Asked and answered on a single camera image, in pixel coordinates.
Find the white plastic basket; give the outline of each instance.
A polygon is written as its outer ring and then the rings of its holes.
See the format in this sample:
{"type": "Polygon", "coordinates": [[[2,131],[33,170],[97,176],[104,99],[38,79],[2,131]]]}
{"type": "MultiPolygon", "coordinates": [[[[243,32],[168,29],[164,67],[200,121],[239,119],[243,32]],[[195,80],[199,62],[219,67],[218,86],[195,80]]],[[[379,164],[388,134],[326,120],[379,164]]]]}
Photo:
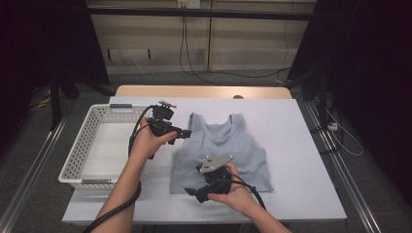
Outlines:
{"type": "Polygon", "coordinates": [[[129,137],[146,106],[93,105],[58,180],[81,190],[110,190],[127,161],[129,137]]]}

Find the metal rail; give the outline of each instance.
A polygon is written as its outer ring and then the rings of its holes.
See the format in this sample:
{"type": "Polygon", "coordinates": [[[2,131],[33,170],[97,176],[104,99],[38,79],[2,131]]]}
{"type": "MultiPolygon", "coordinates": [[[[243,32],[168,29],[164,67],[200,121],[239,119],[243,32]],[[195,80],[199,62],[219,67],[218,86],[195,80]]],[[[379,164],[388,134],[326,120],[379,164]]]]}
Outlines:
{"type": "Polygon", "coordinates": [[[313,13],[251,12],[177,8],[125,8],[87,6],[91,15],[153,16],[153,17],[224,17],[282,20],[336,20],[341,14],[316,15],[313,13]]]}
{"type": "MultiPolygon", "coordinates": [[[[317,127],[321,126],[319,121],[319,113],[315,107],[313,102],[306,103],[306,108],[308,109],[311,118],[313,119],[315,125],[317,127]]],[[[320,131],[320,136],[324,141],[324,144],[328,150],[332,150],[336,147],[336,144],[333,142],[330,133],[324,130],[320,131]]],[[[339,151],[332,151],[329,153],[330,158],[333,162],[334,167],[336,168],[340,179],[342,180],[343,184],[345,185],[346,190],[349,193],[349,196],[360,216],[360,220],[362,221],[365,229],[369,233],[382,233],[382,230],[379,226],[379,223],[372,213],[369,205],[367,204],[366,200],[361,195],[360,190],[358,189],[357,184],[354,181],[351,173],[348,170],[348,167],[345,164],[342,156],[340,155],[339,151]]]]}
{"type": "Polygon", "coordinates": [[[48,158],[52,152],[54,144],[57,142],[57,139],[59,138],[60,133],[63,130],[64,125],[66,124],[67,118],[74,108],[74,105],[75,105],[75,101],[69,102],[63,114],[63,118],[58,123],[58,125],[54,128],[54,130],[51,130],[51,132],[49,133],[48,138],[43,143],[42,148],[40,149],[33,164],[28,170],[15,196],[13,197],[12,201],[7,206],[6,210],[4,211],[4,214],[1,216],[0,218],[0,232],[1,233],[12,232],[12,229],[15,226],[17,218],[19,214],[21,213],[24,207],[24,204],[26,203],[28,199],[31,190],[36,184],[36,181],[39,178],[39,175],[42,172],[43,167],[48,161],[48,158]]]}

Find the gray tank top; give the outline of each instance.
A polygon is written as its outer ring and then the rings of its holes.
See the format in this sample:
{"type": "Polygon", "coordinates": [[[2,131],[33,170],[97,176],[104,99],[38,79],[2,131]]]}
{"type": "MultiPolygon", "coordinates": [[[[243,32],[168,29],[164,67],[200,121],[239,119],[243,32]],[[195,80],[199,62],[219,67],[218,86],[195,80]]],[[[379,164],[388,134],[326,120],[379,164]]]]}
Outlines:
{"type": "Polygon", "coordinates": [[[186,193],[185,188],[202,187],[206,184],[196,166],[203,164],[206,156],[233,156],[240,177],[257,191],[272,191],[266,151],[246,131],[243,115],[232,114],[224,124],[207,124],[203,116],[191,114],[190,138],[173,152],[173,169],[170,193],[186,193]]]}

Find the black curtain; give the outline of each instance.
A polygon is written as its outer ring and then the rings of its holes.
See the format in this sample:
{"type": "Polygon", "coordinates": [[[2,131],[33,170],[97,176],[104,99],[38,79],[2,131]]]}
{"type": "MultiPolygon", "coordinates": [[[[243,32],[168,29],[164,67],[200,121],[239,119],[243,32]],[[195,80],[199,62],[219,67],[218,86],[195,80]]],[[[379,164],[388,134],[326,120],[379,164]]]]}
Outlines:
{"type": "MultiPolygon", "coordinates": [[[[339,10],[330,4],[318,1],[315,11],[339,10]]],[[[388,0],[336,5],[346,12],[341,20],[309,23],[290,79],[325,65],[319,75],[337,105],[412,206],[412,9],[388,0]]],[[[309,99],[319,91],[318,76],[303,85],[309,99]]]]}
{"type": "Polygon", "coordinates": [[[52,74],[65,90],[79,77],[109,84],[84,0],[0,1],[0,51],[0,149],[23,120],[33,88],[48,85],[52,74]]]}

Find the basket handle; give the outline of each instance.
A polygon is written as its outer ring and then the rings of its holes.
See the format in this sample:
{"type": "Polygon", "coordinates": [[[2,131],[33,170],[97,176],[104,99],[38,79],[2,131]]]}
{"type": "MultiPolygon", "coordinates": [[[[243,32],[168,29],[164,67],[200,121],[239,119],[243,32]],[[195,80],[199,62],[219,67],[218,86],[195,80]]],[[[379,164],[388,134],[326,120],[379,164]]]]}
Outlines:
{"type": "Polygon", "coordinates": [[[113,113],[118,113],[118,114],[133,113],[133,108],[131,104],[111,104],[109,105],[109,107],[113,113]]]}

